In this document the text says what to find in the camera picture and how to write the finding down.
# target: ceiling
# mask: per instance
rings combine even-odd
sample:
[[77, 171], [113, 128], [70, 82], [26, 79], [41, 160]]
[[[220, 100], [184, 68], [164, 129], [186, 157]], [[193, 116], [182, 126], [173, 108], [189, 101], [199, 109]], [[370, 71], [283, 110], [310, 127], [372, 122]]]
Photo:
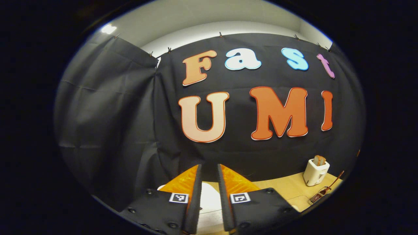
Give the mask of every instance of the ceiling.
[[298, 16], [263, 0], [156, 0], [110, 23], [115, 34], [142, 47], [169, 33], [205, 23], [252, 21], [300, 32]]

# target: guitar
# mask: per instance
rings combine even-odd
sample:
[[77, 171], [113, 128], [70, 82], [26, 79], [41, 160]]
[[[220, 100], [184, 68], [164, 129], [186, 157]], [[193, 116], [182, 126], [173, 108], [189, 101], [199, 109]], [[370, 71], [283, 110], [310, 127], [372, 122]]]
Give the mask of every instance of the guitar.
[[341, 175], [344, 173], [344, 171], [342, 171], [340, 173], [340, 175], [334, 180], [334, 182], [330, 185], [330, 186], [325, 186], [324, 190], [320, 190], [315, 196], [313, 196], [310, 200], [310, 202], [312, 202], [312, 204], [314, 204], [315, 202], [319, 201], [321, 199], [321, 197], [323, 197], [325, 194], [327, 194], [329, 191], [331, 191], [331, 186], [337, 182], [337, 180], [341, 177]]

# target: table surface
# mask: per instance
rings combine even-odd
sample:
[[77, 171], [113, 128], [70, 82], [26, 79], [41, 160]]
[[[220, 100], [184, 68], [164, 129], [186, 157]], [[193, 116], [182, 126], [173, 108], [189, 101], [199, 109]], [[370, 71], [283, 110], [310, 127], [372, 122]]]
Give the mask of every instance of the table surface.
[[[274, 188], [290, 205], [296, 206], [299, 212], [304, 211], [310, 206], [308, 203], [309, 199], [313, 197], [319, 190], [325, 186], [329, 186], [336, 179], [335, 176], [327, 173], [323, 181], [315, 186], [307, 186], [303, 180], [303, 172], [297, 173], [291, 176], [286, 176], [277, 179], [270, 179], [264, 181], [253, 182], [260, 189]], [[206, 182], [214, 187], [219, 192], [219, 185], [217, 182]], [[341, 179], [332, 186], [332, 193], [340, 184]], [[228, 232], [220, 231], [209, 233], [208, 235], [227, 235]]]

